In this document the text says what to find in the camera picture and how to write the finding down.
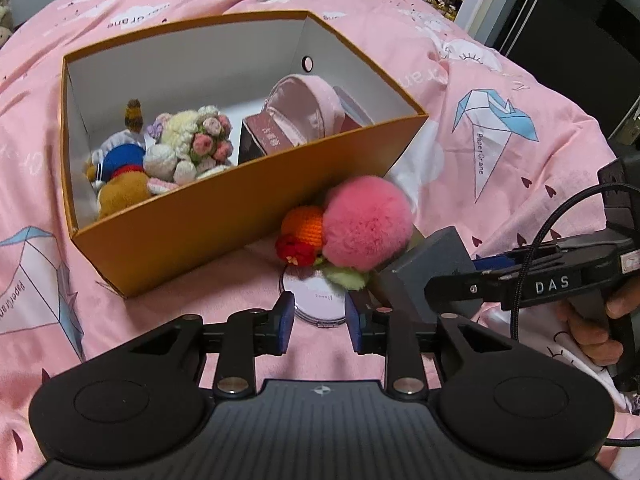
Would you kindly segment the person's right hand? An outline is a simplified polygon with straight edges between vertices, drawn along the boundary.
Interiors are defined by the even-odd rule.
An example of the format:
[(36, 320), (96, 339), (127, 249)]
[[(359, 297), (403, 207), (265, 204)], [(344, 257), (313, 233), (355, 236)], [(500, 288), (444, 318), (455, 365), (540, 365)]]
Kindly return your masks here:
[[(609, 318), (621, 318), (639, 309), (640, 286), (638, 278), (628, 282), (606, 303), (605, 313)], [(567, 301), (556, 307), (556, 315), (565, 323), (582, 353), (596, 365), (609, 366), (623, 355), (623, 345), (611, 338), (603, 325), (583, 318)]]

